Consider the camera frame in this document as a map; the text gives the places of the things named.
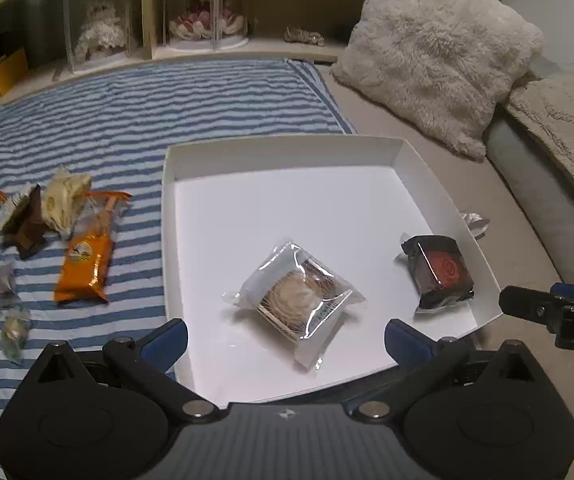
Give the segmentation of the red mooncake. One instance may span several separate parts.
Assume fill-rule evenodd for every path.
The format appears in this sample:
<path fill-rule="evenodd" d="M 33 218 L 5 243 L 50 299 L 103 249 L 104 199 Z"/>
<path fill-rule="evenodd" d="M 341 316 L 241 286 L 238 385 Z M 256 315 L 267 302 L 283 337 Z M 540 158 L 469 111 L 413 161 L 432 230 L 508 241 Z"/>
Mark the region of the red mooncake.
<path fill-rule="evenodd" d="M 460 249 L 451 237 L 417 235 L 401 244 L 419 294 L 417 313 L 433 313 L 474 295 L 474 281 Z"/>

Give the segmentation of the orange snack pack with logo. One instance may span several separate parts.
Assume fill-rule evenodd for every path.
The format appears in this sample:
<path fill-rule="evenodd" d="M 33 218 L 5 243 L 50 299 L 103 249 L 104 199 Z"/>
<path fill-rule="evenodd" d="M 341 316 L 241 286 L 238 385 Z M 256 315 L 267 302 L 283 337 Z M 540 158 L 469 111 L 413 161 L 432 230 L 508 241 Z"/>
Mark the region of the orange snack pack with logo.
<path fill-rule="evenodd" d="M 121 191 L 89 191 L 84 198 L 54 291 L 57 304 L 108 301 L 104 285 L 112 258 L 116 222 L 132 196 Z"/>

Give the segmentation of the clear pack swirl pastry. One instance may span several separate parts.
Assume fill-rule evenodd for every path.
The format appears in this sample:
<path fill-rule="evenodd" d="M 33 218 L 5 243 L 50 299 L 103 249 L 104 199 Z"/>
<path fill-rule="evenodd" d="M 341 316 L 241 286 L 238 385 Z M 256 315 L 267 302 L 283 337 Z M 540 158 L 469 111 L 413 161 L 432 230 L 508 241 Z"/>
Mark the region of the clear pack swirl pastry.
<path fill-rule="evenodd" d="M 291 238 L 278 243 L 226 304 L 253 311 L 293 346 L 302 370 L 319 367 L 347 308 L 366 297 Z"/>

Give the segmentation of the green-white round pastry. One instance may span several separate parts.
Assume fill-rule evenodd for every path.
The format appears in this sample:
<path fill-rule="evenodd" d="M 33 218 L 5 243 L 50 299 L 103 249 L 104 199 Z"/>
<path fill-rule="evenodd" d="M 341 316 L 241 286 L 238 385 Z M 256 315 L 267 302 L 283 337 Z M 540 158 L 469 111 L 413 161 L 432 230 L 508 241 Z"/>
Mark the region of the green-white round pastry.
<path fill-rule="evenodd" d="M 2 322 L 0 348 L 11 363 L 22 363 L 22 352 L 29 339 L 31 315 L 28 310 L 9 310 Z"/>

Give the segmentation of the brown foil snack pack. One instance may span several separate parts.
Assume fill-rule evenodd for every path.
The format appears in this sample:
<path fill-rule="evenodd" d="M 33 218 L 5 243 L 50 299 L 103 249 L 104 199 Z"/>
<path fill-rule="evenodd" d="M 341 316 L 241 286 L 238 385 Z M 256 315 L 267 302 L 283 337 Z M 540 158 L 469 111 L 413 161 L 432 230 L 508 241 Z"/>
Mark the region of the brown foil snack pack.
<path fill-rule="evenodd" d="M 27 198 L 22 198 L 2 231 L 5 246 L 17 248 L 21 260 L 39 252 L 46 244 L 47 224 L 42 217 L 40 185 L 34 185 Z"/>

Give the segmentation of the small silver wrapper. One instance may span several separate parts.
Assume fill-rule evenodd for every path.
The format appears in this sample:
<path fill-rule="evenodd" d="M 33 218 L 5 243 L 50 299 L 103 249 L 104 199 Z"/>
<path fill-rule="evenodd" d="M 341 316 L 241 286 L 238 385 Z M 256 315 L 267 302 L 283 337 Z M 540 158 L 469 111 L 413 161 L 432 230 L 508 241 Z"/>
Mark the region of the small silver wrapper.
<path fill-rule="evenodd" d="M 491 224 L 489 218 L 476 212 L 462 211 L 460 216 L 474 238 L 482 237 Z"/>

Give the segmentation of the white cardboard box tray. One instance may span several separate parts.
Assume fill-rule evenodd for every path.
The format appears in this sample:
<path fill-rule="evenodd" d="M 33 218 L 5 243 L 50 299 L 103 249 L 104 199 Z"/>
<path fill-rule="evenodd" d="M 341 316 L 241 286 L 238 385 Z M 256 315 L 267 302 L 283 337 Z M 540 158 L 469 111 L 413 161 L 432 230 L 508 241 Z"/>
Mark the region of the white cardboard box tray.
<path fill-rule="evenodd" d="M 440 181 L 412 146 L 373 136 L 254 136 L 172 146 L 162 177 L 165 309 L 188 328 L 177 380 L 218 406 L 310 393 L 390 368 L 383 333 L 400 318 L 430 338 L 462 337 L 500 315 L 500 288 Z M 458 245 L 473 297 L 420 315 L 406 236 Z M 312 370 L 256 313 L 225 297 L 283 240 L 364 296 Z"/>

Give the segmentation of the small grey candy wrapper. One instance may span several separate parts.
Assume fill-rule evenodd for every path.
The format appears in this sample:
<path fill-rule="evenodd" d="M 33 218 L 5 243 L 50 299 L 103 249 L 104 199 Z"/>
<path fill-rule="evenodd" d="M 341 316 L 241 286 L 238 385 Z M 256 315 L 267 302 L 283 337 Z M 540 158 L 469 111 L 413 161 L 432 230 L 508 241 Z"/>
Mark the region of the small grey candy wrapper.
<path fill-rule="evenodd" d="M 18 298 L 14 262 L 8 261 L 0 266 L 0 315 L 5 310 L 13 308 Z"/>

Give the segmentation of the cream patterned snack pack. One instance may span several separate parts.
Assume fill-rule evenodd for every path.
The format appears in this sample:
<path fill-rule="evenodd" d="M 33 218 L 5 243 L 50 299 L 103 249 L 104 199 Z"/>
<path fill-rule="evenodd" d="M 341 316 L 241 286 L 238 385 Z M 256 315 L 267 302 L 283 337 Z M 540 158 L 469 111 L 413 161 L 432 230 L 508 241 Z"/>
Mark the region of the cream patterned snack pack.
<path fill-rule="evenodd" d="M 91 185 L 90 174 L 71 174 L 60 167 L 40 192 L 42 219 L 62 240 L 72 236 Z"/>

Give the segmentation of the white grey small snack pack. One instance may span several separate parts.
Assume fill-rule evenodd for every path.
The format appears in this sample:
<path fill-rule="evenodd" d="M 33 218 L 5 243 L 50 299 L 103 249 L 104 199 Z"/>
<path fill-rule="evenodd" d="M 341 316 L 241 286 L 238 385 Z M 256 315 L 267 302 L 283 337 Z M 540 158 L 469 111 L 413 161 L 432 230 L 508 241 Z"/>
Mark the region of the white grey small snack pack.
<path fill-rule="evenodd" d="M 16 232 L 30 211 L 32 199 L 40 192 L 38 184 L 27 183 L 0 206 L 0 235 Z"/>

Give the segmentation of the blue white striped blanket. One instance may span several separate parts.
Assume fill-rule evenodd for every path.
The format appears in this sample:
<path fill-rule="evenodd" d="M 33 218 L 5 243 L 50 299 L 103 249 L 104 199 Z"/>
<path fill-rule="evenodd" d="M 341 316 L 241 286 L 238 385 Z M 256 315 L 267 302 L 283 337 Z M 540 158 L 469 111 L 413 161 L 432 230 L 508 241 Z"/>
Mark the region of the blue white striped blanket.
<path fill-rule="evenodd" d="M 270 58 L 142 64 L 0 107 L 2 192 L 46 184 L 66 168 L 89 174 L 97 190 L 130 194 L 101 304 L 55 303 L 66 250 L 58 236 L 26 260 L 0 244 L 0 265 L 14 263 L 19 302 L 31 315 L 21 363 L 0 350 L 0 414 L 49 341 L 96 350 L 164 322 L 161 179 L 170 146 L 302 132 L 352 133 L 353 126 L 312 64 Z"/>

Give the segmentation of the fluffy cream pillow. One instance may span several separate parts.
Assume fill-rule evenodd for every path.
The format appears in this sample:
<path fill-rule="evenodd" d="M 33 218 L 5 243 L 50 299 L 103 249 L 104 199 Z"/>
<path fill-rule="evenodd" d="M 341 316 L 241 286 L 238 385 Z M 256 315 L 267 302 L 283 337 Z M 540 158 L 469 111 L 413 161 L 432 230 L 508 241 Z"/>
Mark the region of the fluffy cream pillow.
<path fill-rule="evenodd" d="M 452 152 L 481 160 L 496 105 L 543 46 L 541 29 L 498 0 L 365 0 L 332 73 Z"/>

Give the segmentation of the beige trinket on shelf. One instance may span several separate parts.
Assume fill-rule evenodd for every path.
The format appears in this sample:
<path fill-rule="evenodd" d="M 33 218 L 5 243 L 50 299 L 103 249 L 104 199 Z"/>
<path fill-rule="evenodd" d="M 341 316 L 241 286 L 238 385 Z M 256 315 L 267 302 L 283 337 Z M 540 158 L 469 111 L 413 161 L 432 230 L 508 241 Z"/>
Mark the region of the beige trinket on shelf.
<path fill-rule="evenodd" d="M 309 32 L 299 27 L 287 27 L 282 39 L 289 44 L 308 44 L 316 47 L 325 45 L 325 38 L 319 32 Z"/>

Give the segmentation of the wooden bedside shelf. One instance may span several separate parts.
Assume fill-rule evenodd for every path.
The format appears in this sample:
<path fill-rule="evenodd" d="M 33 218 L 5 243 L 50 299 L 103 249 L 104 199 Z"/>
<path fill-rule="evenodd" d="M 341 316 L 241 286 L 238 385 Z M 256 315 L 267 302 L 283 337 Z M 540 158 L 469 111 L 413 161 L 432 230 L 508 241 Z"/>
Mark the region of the wooden bedside shelf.
<path fill-rule="evenodd" d="M 0 106 L 120 67 L 210 55 L 334 62 L 364 0 L 0 0 Z"/>

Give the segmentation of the white dress doll in case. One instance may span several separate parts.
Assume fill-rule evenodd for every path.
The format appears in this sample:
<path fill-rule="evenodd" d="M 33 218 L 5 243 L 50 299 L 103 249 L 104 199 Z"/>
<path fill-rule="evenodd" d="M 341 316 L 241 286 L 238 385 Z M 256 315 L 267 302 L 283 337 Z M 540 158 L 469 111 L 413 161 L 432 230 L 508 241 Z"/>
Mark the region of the white dress doll in case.
<path fill-rule="evenodd" d="M 130 0 L 62 0 L 66 57 L 72 73 L 126 58 Z"/>

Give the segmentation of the red dress doll in case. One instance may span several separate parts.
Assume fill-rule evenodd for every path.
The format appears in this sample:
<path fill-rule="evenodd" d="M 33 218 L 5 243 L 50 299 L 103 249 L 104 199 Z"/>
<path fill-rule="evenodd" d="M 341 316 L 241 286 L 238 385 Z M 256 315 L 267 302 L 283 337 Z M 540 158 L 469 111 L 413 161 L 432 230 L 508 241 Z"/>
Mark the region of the red dress doll in case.
<path fill-rule="evenodd" d="M 163 42 L 171 49 L 232 50 L 248 35 L 248 0 L 163 0 Z"/>

